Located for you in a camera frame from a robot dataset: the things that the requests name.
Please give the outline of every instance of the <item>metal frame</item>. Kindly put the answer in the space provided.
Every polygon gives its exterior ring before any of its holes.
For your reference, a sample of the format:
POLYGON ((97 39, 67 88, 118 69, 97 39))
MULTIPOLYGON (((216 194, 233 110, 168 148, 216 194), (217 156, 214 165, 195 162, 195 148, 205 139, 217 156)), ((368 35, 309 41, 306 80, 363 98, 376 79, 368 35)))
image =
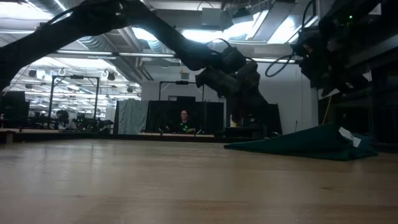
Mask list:
MULTIPOLYGON (((71 76, 71 75, 63 75, 63 76, 61 76, 61 75, 54 75, 54 76, 52 77, 52 81, 51 81, 51 93, 50 93, 50 104, 49 104, 49 118, 48 118, 49 120, 48 120, 48 122, 47 122, 47 128, 50 127, 51 112, 52 112, 52 99, 53 99, 53 97, 54 97, 54 87, 56 87, 56 86, 58 85, 58 83, 55 85, 55 79, 57 79, 57 78, 71 78, 71 77, 74 77, 74 76, 71 76)), ((99 77, 83 77, 83 79, 84 79, 84 78, 88 78, 88 79, 94 78, 94 79, 97 80, 97 86, 96 86, 96 91, 95 91, 95 105, 94 105, 94 119, 95 119, 95 118, 96 118, 96 115, 97 115, 98 90, 99 90, 99 88, 100 88, 100 78, 99 78, 99 77)))
MULTIPOLYGON (((163 83, 174 83, 176 85, 182 85, 182 84, 178 84, 177 82, 171 82, 171 81, 160 81, 159 82, 159 101, 160 101, 160 97, 162 96, 162 84, 163 83)), ((188 82, 187 85, 189 84, 196 84, 195 82, 188 82)), ((205 86, 202 86, 202 91, 201 91, 201 101, 204 102, 205 101, 205 86)))
MULTIPOLYGON (((79 56, 96 56, 103 59, 115 57, 145 57, 145 58, 178 58, 175 54, 157 54, 157 53, 142 53, 142 52, 95 52, 85 50, 57 50, 49 55, 49 57, 56 57, 57 55, 79 55, 79 56)), ((287 60, 278 60, 277 58, 257 58, 247 59, 246 61, 255 61, 257 63, 281 63, 285 64, 287 60)), ((299 59, 289 60, 288 63, 298 64, 299 59)))

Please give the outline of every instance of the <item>man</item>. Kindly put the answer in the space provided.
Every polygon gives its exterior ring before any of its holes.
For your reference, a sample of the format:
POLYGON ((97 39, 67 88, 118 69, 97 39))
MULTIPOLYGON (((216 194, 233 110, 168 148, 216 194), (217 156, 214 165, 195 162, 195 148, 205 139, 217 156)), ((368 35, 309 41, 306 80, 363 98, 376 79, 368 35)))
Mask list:
POLYGON ((180 132, 187 134, 195 134, 195 125, 188 119, 188 112, 186 110, 181 111, 181 122, 180 122, 180 132))

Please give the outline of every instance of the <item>wooden tabletop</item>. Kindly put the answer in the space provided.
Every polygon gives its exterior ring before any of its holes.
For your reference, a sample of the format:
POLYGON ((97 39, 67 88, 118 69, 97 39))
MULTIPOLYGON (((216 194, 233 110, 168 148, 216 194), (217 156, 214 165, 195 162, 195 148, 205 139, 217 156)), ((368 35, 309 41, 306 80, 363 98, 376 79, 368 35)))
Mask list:
POLYGON ((73 140, 0 146, 0 222, 397 223, 398 156, 352 162, 222 144, 73 140))

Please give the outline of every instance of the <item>dark green fabric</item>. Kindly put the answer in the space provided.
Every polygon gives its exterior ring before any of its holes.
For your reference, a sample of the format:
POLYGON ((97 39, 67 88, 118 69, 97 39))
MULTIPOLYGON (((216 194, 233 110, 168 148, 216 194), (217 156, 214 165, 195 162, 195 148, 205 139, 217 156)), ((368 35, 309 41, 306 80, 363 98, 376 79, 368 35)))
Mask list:
POLYGON ((369 137, 354 134, 361 139, 359 146, 354 147, 353 142, 341 136, 338 130, 339 127, 334 124, 326 124, 274 139, 228 144, 224 148, 337 161, 349 161, 378 154, 370 146, 369 137))

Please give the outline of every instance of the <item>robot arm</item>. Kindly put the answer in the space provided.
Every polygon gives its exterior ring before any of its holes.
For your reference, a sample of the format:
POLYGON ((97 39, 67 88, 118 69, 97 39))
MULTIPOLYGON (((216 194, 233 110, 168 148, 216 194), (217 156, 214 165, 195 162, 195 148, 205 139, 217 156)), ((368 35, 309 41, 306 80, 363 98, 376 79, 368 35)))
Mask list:
POLYGON ((236 49, 221 54, 186 39, 139 0, 87 0, 69 12, 72 14, 66 19, 55 23, 51 20, 33 34, 0 48, 1 89, 10 84, 22 67, 67 44, 128 25, 139 25, 153 34, 190 70, 213 67, 231 73, 246 64, 246 58, 236 49))
POLYGON ((173 27, 157 17, 140 0, 86 0, 79 6, 57 15, 39 27, 33 34, 0 48, 0 88, 7 87, 16 73, 32 62, 88 35, 100 35, 113 29, 139 25, 173 50, 190 70, 204 72, 198 75, 197 85, 208 85, 220 96, 237 102, 240 116, 244 116, 249 101, 242 99, 255 95, 255 107, 267 105, 258 92, 257 64, 246 64, 246 58, 236 48, 228 46, 215 52, 205 44, 186 39, 173 27), (65 19, 56 22, 63 15, 65 19))

